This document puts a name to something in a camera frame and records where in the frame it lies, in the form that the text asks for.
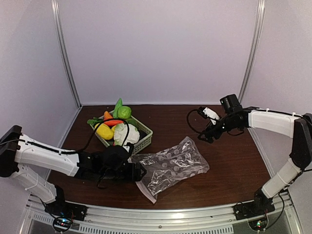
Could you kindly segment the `clear zip top bag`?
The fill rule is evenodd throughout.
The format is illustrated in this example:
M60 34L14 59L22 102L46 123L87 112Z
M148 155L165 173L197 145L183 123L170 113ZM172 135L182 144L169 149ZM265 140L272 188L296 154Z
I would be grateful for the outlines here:
M147 171L136 185L153 204L159 193L210 169L195 142L188 136L176 146L155 154L133 155L129 161L139 162Z

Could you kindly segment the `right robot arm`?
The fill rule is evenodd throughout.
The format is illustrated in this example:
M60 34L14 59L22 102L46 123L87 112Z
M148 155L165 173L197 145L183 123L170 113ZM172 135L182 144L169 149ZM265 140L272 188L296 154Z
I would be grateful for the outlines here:
M271 167L271 178L254 194L250 211L262 214L272 203L272 198L290 187L312 163L311 113L286 113L269 108L242 107L237 96L231 94L220 99L224 115L208 107L195 112L210 123L198 131L198 139L213 143L223 133L238 135L249 130L257 148Z

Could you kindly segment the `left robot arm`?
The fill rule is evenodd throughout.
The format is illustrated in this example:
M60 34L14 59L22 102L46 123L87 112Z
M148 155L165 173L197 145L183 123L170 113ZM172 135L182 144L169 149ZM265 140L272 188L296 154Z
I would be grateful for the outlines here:
M71 211L64 191L29 168L36 165L67 176L101 183L104 179L141 181L146 169L139 162L129 162L133 145L109 146L104 151L70 151L35 141L11 127L0 139L0 176L17 179L25 190L39 197L47 212L66 216Z

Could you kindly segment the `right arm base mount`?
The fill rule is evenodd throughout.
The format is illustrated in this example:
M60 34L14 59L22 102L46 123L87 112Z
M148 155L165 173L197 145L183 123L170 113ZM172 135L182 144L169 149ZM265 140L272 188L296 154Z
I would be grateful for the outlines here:
M273 204L273 198L267 197L259 188L253 196L253 201L250 202L238 202L233 206L234 215L236 220L248 219L266 213L275 211Z

